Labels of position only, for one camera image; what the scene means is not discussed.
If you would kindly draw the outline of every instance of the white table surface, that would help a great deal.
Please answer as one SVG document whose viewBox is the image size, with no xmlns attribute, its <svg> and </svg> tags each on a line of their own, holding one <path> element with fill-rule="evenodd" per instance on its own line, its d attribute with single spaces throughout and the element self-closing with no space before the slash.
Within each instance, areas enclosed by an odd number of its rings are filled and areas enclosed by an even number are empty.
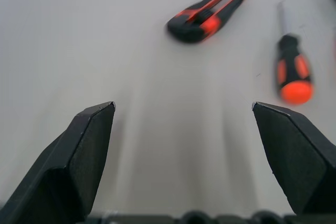
<svg viewBox="0 0 336 224">
<path fill-rule="evenodd" d="M 197 0 L 0 0 L 0 200 L 88 106 L 115 101 L 94 211 L 179 216 L 291 212 L 265 157 L 253 101 L 274 90 L 278 0 L 246 0 L 211 39 L 165 23 Z M 286 0 L 316 94 L 290 107 L 336 143 L 333 0 Z"/>
</svg>

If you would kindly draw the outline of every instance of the white surface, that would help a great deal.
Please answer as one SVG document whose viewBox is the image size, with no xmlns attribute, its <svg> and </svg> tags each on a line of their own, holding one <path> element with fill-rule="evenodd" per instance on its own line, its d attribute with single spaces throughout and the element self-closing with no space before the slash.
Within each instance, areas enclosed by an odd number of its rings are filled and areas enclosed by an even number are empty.
<svg viewBox="0 0 336 224">
<path fill-rule="evenodd" d="M 273 87 L 278 0 L 246 0 L 199 45 L 165 23 L 197 0 L 0 0 L 0 200 L 82 109 L 115 101 L 94 210 L 290 212 L 251 104 Z M 287 0 L 316 95 L 295 108 L 336 139 L 332 0 Z"/>
</svg>

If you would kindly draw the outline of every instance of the screwdriver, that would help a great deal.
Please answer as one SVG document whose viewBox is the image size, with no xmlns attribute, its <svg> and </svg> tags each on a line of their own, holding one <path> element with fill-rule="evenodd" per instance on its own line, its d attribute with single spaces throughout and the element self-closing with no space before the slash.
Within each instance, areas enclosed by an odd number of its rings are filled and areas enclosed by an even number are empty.
<svg viewBox="0 0 336 224">
<path fill-rule="evenodd" d="M 280 1 L 278 12 L 282 31 L 277 61 L 279 94 L 288 103 L 303 104 L 309 101 L 314 90 L 309 62 L 299 50 L 299 38 L 288 31 L 284 1 Z"/>
</svg>

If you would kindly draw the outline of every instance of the red and black handle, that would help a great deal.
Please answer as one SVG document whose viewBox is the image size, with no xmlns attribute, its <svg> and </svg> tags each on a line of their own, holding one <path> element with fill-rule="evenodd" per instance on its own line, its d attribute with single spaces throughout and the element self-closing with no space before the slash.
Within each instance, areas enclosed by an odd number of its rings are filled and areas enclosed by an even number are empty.
<svg viewBox="0 0 336 224">
<path fill-rule="evenodd" d="M 284 35 L 278 48 L 277 82 L 280 96 L 288 103 L 302 104 L 310 100 L 314 87 L 308 59 L 299 51 L 299 40 Z"/>
<path fill-rule="evenodd" d="M 199 42 L 216 33 L 243 0 L 202 0 L 167 23 L 168 31 L 183 42 Z"/>
</svg>

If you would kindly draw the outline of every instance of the orange screwdriver handle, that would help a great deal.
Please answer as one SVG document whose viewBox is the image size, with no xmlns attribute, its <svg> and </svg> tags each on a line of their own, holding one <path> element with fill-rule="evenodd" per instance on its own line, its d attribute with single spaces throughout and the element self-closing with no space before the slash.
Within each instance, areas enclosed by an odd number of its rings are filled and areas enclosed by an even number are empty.
<svg viewBox="0 0 336 224">
<path fill-rule="evenodd" d="M 277 64 L 277 82 L 280 96 L 288 103 L 302 104 L 310 100 L 314 88 L 307 58 L 298 49 L 299 40 L 284 35 L 279 41 L 280 57 Z"/>
</svg>

